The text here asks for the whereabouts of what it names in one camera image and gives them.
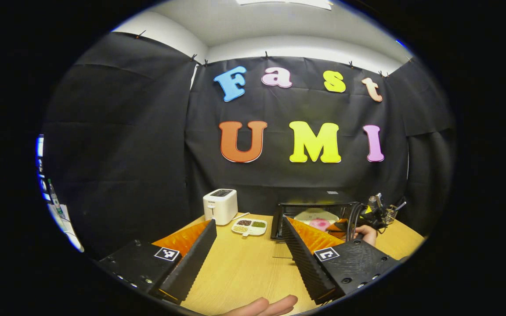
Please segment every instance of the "finger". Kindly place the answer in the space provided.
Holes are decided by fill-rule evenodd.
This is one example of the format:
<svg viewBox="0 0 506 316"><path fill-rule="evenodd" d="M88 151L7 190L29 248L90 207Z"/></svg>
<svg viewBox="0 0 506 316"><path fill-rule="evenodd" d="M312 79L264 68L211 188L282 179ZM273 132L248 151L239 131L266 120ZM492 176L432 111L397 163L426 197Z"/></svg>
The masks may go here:
<svg viewBox="0 0 506 316"><path fill-rule="evenodd" d="M241 306L239 308L225 312L221 316L255 316L269 307L269 301L266 298L258 298L257 300Z"/></svg>
<svg viewBox="0 0 506 316"><path fill-rule="evenodd" d="M294 295L289 295L279 300L278 302L274 302L267 307L266 310L259 313L257 316L276 316L282 315L283 312L289 310L298 302L298 297Z"/></svg>
<svg viewBox="0 0 506 316"><path fill-rule="evenodd" d="M363 235L367 235L367 234L374 233L375 230L374 230L374 228L371 228L368 225L362 225L362 226L355 228L355 232L361 233Z"/></svg>

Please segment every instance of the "white wall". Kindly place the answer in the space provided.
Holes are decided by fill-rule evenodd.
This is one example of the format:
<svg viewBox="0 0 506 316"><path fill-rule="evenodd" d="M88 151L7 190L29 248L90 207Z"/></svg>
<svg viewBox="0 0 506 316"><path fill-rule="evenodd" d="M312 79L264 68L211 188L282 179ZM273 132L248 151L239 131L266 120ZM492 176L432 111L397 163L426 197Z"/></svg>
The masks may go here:
<svg viewBox="0 0 506 316"><path fill-rule="evenodd" d="M233 58L265 56L294 56L331 60L349 64L384 75L392 73L402 63L375 50L340 40L313 36L265 36L248 38L211 47L208 62Z"/></svg>
<svg viewBox="0 0 506 316"><path fill-rule="evenodd" d="M265 56L294 56L331 60L364 68L372 72L392 73L402 63L362 46L313 36L265 36L236 40L214 47L206 46L199 38L180 24L155 12L142 12L124 22L113 32L129 32L157 40L180 50L187 56L197 54L201 64L233 58Z"/></svg>
<svg viewBox="0 0 506 316"><path fill-rule="evenodd" d="M189 57L197 54L195 60L204 63L208 46L180 24L155 12L142 12L121 24L113 32L140 34L144 30L146 32L142 36L169 45Z"/></svg>

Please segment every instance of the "human hand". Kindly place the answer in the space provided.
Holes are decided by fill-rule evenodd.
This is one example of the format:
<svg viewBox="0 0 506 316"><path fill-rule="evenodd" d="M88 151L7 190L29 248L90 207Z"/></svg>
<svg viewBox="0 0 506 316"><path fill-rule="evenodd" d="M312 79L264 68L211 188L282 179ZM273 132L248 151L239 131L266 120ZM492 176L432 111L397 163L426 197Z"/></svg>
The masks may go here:
<svg viewBox="0 0 506 316"><path fill-rule="evenodd" d="M279 316L291 312L297 302L298 298L294 295L286 296L273 304L269 304L266 298L258 298L246 306L230 310L219 316Z"/></svg>
<svg viewBox="0 0 506 316"><path fill-rule="evenodd" d="M368 225L362 225L355 228L355 238L357 238L359 233L364 235L362 237L362 240L368 242L368 244L371 244L374 247L376 246L376 238L378 237L378 232L374 228L371 228Z"/></svg>

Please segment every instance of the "white divided plate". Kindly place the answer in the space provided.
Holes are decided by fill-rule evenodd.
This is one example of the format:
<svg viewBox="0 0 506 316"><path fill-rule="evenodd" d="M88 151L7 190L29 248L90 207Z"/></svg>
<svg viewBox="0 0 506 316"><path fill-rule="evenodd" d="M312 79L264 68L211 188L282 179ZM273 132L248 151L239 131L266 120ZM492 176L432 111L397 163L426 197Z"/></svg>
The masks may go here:
<svg viewBox="0 0 506 316"><path fill-rule="evenodd" d="M323 208L308 208L307 210L301 212L296 215L295 220L299 220L300 222L318 228L318 230L325 231L325 228L331 226L339 220L339 217L335 214L327 212ZM322 220L321 227L318 226L319 223L312 222L313 220Z"/></svg>
<svg viewBox="0 0 506 316"><path fill-rule="evenodd" d="M239 224L239 223L243 223L245 221L249 221L250 222L249 225ZM255 227L255 226L253 226L253 224L255 222L263 223L263 224L265 224L265 227ZM265 222L264 220L261 220L261 219L238 218L235 221L235 223L233 224L233 226L231 226L232 232L235 232L237 234L241 234L245 237L249 236L249 235L259 236L259 235L265 234L266 230L267 230L267 222Z"/></svg>

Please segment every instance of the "white toaster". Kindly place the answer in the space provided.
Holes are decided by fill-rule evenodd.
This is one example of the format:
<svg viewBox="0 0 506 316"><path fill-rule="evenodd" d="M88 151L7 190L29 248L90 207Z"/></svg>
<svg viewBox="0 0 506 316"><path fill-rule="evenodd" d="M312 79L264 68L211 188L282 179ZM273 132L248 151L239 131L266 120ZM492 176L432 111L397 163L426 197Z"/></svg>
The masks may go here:
<svg viewBox="0 0 506 316"><path fill-rule="evenodd" d="M237 191L217 189L202 198L205 220L214 219L217 225L227 225L237 214Z"/></svg>

